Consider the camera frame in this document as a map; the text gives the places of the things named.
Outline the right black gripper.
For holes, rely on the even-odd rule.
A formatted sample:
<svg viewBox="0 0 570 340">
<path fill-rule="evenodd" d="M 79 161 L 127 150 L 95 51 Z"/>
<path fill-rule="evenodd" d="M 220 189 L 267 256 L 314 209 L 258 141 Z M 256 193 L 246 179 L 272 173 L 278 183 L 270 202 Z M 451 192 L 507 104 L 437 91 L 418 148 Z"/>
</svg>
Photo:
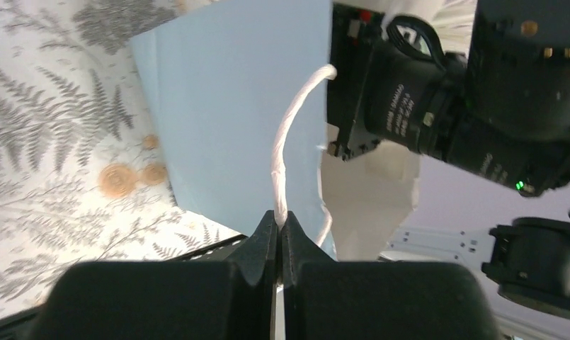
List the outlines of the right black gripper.
<svg viewBox="0 0 570 340">
<path fill-rule="evenodd" d="M 338 128 L 328 153 L 349 161 L 390 141 L 420 154 L 421 114 L 433 101 L 448 61 L 438 34 L 416 16 L 334 4 L 327 121 Z"/>
</svg>

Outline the light blue paper bag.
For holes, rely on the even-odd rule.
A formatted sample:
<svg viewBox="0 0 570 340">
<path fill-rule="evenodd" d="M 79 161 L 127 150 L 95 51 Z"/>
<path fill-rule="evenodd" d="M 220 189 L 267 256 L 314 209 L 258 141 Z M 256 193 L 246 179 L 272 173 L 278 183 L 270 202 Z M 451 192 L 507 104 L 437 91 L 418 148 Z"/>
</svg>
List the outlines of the light blue paper bag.
<svg viewBox="0 0 570 340">
<path fill-rule="evenodd" d="M 136 35 L 130 47 L 180 208 L 245 235 L 274 208 L 273 143 L 329 59 L 330 1 L 219 1 Z M 326 155 L 326 82 L 284 147 L 286 201 L 328 255 L 373 260 L 418 204 L 419 160 L 385 142 Z"/>
</svg>

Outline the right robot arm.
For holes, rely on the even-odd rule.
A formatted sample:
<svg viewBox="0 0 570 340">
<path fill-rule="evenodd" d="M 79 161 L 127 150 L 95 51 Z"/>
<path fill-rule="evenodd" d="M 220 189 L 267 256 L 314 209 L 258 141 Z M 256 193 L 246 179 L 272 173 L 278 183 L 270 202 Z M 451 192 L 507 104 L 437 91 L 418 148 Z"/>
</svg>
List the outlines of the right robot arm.
<svg viewBox="0 0 570 340">
<path fill-rule="evenodd" d="M 570 184 L 570 1 L 478 1 L 468 54 L 415 16 L 335 4 L 330 62 L 330 155 L 390 141 L 525 198 Z"/>
</svg>

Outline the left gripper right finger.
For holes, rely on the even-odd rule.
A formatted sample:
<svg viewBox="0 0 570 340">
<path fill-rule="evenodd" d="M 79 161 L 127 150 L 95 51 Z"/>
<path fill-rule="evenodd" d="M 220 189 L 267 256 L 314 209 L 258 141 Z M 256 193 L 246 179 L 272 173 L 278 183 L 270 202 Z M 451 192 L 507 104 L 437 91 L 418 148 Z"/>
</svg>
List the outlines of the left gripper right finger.
<svg viewBox="0 0 570 340">
<path fill-rule="evenodd" d="M 289 214 L 280 231 L 287 339 L 498 339 L 476 278 L 437 261 L 335 261 Z"/>
</svg>

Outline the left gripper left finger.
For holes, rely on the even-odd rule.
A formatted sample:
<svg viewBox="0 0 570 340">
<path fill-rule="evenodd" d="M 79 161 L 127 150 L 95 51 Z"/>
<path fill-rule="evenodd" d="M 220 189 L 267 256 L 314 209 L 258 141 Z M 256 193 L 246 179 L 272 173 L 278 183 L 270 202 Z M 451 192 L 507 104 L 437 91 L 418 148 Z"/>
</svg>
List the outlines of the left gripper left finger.
<svg viewBox="0 0 570 340">
<path fill-rule="evenodd" d="M 221 261 L 95 261 L 57 281 L 30 339 L 272 339 L 278 228 L 267 211 Z"/>
</svg>

